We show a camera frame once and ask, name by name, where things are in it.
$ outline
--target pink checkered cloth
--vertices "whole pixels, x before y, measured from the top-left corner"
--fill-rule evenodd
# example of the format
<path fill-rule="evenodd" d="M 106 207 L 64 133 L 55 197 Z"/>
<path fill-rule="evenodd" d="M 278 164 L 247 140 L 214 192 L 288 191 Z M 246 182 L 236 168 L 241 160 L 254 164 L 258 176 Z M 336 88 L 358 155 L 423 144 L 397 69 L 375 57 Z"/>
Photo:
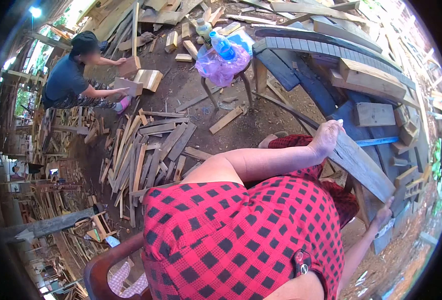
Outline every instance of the pink checkered cloth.
<path fill-rule="evenodd" d="M 108 281 L 111 291 L 122 298 L 129 298 L 134 294 L 141 294 L 141 292 L 147 287 L 146 273 L 143 273 L 132 286 L 128 287 L 121 293 L 122 283 L 128 277 L 130 271 L 131 267 L 126 261 L 121 269 L 119 269 Z"/>

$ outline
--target pink shoe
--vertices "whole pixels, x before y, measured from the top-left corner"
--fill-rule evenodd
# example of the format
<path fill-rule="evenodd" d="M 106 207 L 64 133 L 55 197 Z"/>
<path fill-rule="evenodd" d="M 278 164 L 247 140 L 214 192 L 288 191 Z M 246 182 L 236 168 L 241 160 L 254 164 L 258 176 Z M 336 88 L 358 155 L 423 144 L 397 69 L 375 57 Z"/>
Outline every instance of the pink shoe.
<path fill-rule="evenodd" d="M 122 114 L 122 112 L 125 111 L 126 108 L 128 108 L 128 106 L 131 104 L 131 96 L 126 96 L 119 102 L 122 105 L 122 110 L 118 111 L 118 115 Z"/>

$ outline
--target blue measuring tape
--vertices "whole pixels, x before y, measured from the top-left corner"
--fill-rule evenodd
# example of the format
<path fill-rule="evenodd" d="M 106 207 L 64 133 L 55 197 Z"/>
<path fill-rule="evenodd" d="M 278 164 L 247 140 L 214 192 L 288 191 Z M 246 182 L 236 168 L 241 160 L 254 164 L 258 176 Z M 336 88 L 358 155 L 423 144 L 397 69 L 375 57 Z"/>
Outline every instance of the blue measuring tape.
<path fill-rule="evenodd" d="M 366 146 L 380 145 L 383 143 L 386 143 L 386 144 L 394 143 L 397 141 L 399 141 L 398 136 L 391 136 L 391 137 L 383 137 L 380 139 L 356 141 L 356 144 L 358 144 L 359 147 L 366 147 Z"/>

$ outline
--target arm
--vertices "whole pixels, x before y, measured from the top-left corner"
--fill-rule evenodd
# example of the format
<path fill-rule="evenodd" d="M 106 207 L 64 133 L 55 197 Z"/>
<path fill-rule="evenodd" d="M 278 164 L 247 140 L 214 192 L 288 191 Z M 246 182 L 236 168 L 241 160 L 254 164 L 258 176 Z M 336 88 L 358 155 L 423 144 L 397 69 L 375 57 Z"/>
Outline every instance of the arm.
<path fill-rule="evenodd" d="M 98 66 L 119 66 L 120 64 L 124 63 L 126 61 L 126 58 L 120 58 L 116 61 L 110 60 L 104 57 L 100 57 L 99 61 L 97 63 Z"/>
<path fill-rule="evenodd" d="M 101 97 L 109 97 L 114 94 L 121 94 L 123 96 L 126 95 L 129 87 L 126 88 L 117 88 L 113 90 L 97 90 L 92 85 L 89 85 L 84 92 L 81 94 L 91 97 L 91 98 L 101 98 Z"/>
<path fill-rule="evenodd" d="M 341 280 L 339 281 L 338 294 L 336 298 L 339 297 L 341 290 L 348 286 L 349 280 L 364 258 L 364 255 L 368 251 L 369 246 L 373 242 L 381 226 L 391 218 L 392 212 L 389 207 L 391 207 L 393 200 L 394 197 L 391 197 L 391 199 L 385 203 L 384 207 L 377 212 L 376 216 L 369 225 L 368 230 L 364 232 L 361 239 L 357 241 L 344 255 L 344 270 L 341 275 Z"/>
<path fill-rule="evenodd" d="M 191 172 L 183 183 L 235 182 L 243 184 L 320 164 L 336 146 L 342 125 L 323 123 L 306 147 L 237 149 L 217 154 Z"/>

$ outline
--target dirt floor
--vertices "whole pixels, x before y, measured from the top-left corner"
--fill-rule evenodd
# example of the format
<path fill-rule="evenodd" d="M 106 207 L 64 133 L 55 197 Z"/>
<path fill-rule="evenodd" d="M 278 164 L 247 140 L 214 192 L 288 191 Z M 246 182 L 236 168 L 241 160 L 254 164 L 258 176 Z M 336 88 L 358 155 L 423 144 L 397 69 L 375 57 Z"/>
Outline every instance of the dirt floor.
<path fill-rule="evenodd" d="M 228 14 L 238 13 L 240 9 L 246 7 L 242 4 L 232 5 L 224 3 L 224 5 L 227 7 L 226 11 Z M 196 17 L 196 14 L 200 13 L 199 9 L 195 9 L 191 15 Z M 259 13 L 256 14 L 258 17 L 277 19 L 274 15 L 259 15 Z M 253 34 L 254 30 L 247 24 L 245 24 L 245 26 L 246 32 L 249 33 L 253 39 L 256 39 Z M 180 28 L 181 24 L 179 23 L 176 26 L 178 32 L 181 32 Z M 159 31 L 155 32 L 155 34 L 161 37 L 171 30 L 172 28 L 163 26 Z M 203 91 L 200 83 L 200 75 L 195 68 L 192 68 L 194 64 L 176 62 L 174 59 L 176 53 L 186 53 L 186 51 L 179 49 L 174 53 L 168 54 L 164 51 L 163 41 L 165 41 L 165 38 L 158 39 L 152 53 L 148 51 L 150 44 L 141 47 L 138 52 L 143 69 L 159 70 L 164 74 L 156 93 L 143 90 L 139 108 L 143 108 L 145 111 L 165 111 L 165 107 L 167 107 L 167 112 L 174 112 L 174 109 L 178 107 L 180 103 L 182 104 L 197 97 Z M 116 75 L 117 69 L 112 66 L 86 68 L 85 72 L 86 77 L 95 78 L 106 84 L 111 83 Z M 254 88 L 252 67 L 248 69 L 246 75 L 251 81 L 251 87 Z M 275 86 L 298 111 L 311 117 L 318 123 L 324 121 L 324 117 L 319 109 L 300 86 L 290 92 L 286 92 L 277 82 Z M 266 93 L 276 98 L 270 91 Z M 247 103 L 244 84 L 241 81 L 237 81 L 232 86 L 224 88 L 222 93 L 218 92 L 214 94 L 217 100 L 233 96 L 239 98 L 237 105 L 243 102 Z M 134 106 L 135 103 L 132 103 L 126 113 L 131 114 L 134 110 Z M 199 150 L 211 154 L 237 148 L 256 147 L 266 135 L 281 130 L 287 131 L 289 134 L 306 134 L 289 113 L 284 112 L 273 104 L 267 103 L 265 100 L 254 100 L 254 107 L 249 110 L 245 116 L 241 115 L 237 117 L 215 135 L 209 132 L 209 127 L 212 126 L 217 119 L 228 113 L 228 110 L 220 109 L 220 111 L 216 113 L 210 100 L 205 99 L 197 105 L 190 107 L 188 111 L 190 121 L 197 126 L 193 137 L 188 142 L 188 146 L 199 146 Z M 105 118 L 105 126 L 110 127 L 111 134 L 115 132 L 120 117 L 110 110 L 95 109 L 95 112 L 98 117 L 103 116 Z M 150 141 L 153 140 L 155 142 L 155 139 L 157 138 L 150 137 Z M 92 189 L 92 192 L 97 195 L 98 201 L 107 205 L 112 223 L 115 229 L 119 230 L 119 238 L 121 241 L 124 241 L 128 237 L 142 231 L 141 206 L 139 205 L 136 209 L 136 228 L 131 228 L 128 221 L 119 219 L 119 208 L 113 206 L 114 199 L 110 198 L 109 185 L 104 186 L 104 193 L 101 192 L 101 186 L 98 184 L 97 179 L 99 177 L 99 162 L 107 156 L 104 150 L 104 142 L 105 137 L 98 138 L 96 143 L 90 147 L 86 147 L 83 142 L 75 142 L 74 156 L 79 160 L 80 166 L 85 168 L 85 177 L 89 185 L 86 189 Z M 185 170 L 195 163 L 196 161 L 194 159 L 188 158 Z M 360 298 L 369 299 L 370 295 L 374 293 L 383 295 L 400 280 L 402 276 L 400 274 L 404 274 L 404 280 L 395 286 L 391 299 L 402 297 L 402 294 L 407 291 L 411 285 L 412 278 L 416 271 L 424 265 L 425 258 L 429 252 L 429 246 L 419 243 L 417 238 L 419 232 L 425 225 L 426 210 L 430 208 L 434 202 L 433 199 L 435 196 L 433 189 L 435 190 L 435 187 L 433 188 L 432 184 L 429 187 L 429 191 L 425 193 L 423 203 L 426 203 L 426 206 L 421 205 L 419 210 L 411 216 L 410 223 L 402 239 L 393 241 L 380 255 L 376 256 L 371 251 L 368 252 L 357 272 L 352 277 L 350 285 L 341 293 L 340 299 L 356 299 L 358 298 L 358 293 L 366 288 L 367 291 L 360 295 Z M 345 250 L 349 249 L 361 237 L 364 231 L 364 225 L 361 221 L 355 219 L 349 223 L 342 230 L 342 240 Z M 143 268 L 139 251 L 131 255 L 131 258 L 135 263 L 135 267 L 132 269 L 128 279 L 134 282 L 143 272 Z M 368 270 L 366 281 L 361 285 L 355 286 L 356 280 L 366 270 Z"/>

